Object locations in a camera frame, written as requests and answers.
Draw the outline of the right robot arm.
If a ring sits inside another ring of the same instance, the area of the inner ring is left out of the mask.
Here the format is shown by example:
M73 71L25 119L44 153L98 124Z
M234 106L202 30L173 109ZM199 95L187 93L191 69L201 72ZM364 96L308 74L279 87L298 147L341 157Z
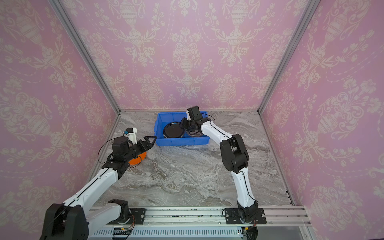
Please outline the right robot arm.
M242 136L219 128L214 120L203 117L198 106L188 108L186 113L187 117L181 120L180 127L186 131L201 132L220 146L223 165L234 179L239 215L243 222L255 223L259 203L251 189L248 171L250 157Z

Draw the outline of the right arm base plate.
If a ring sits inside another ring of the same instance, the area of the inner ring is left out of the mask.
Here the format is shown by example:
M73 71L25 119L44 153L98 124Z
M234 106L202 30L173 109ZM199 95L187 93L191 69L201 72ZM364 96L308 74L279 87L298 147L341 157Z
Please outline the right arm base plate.
M238 208L224 208L222 214L227 225L265 225L267 223L266 214L261 208L252 213L243 213Z

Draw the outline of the brownish glass plate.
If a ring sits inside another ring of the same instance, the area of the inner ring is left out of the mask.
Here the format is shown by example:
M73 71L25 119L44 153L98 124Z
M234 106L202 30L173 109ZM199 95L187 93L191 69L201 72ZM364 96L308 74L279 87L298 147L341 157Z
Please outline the brownish glass plate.
M201 130L188 130L186 133L192 138L199 138L204 135Z

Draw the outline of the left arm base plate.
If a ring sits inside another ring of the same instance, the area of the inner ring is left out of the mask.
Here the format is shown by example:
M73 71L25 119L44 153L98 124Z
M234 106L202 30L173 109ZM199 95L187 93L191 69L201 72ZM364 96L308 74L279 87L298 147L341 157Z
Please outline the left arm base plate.
M143 225L145 215L146 209L144 208L125 209L121 211L120 216L113 223L120 225Z

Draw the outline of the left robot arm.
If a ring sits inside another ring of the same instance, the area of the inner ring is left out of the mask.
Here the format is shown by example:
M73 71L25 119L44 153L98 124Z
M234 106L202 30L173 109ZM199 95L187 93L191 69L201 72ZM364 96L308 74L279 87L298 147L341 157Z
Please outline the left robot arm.
M45 213L42 240L87 240L110 222L135 224L129 203L111 200L94 212L91 207L131 166L130 161L150 150L156 136L145 136L133 143L128 137L112 139L112 153L97 175L61 204L52 204Z

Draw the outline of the black round plate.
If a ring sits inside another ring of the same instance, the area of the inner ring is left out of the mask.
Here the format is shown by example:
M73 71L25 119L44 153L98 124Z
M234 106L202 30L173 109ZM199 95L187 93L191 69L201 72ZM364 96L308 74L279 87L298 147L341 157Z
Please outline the black round plate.
M185 130L180 127L180 122L168 123L163 129L163 135L166 139L182 138Z

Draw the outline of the orange plate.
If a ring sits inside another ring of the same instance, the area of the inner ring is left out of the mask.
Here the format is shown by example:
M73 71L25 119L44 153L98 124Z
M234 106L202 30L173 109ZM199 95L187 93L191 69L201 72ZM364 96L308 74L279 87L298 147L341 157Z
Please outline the orange plate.
M137 158L130 160L129 161L130 168L135 168L138 165L140 165L141 162L146 158L146 156L147 156L147 153L142 153Z

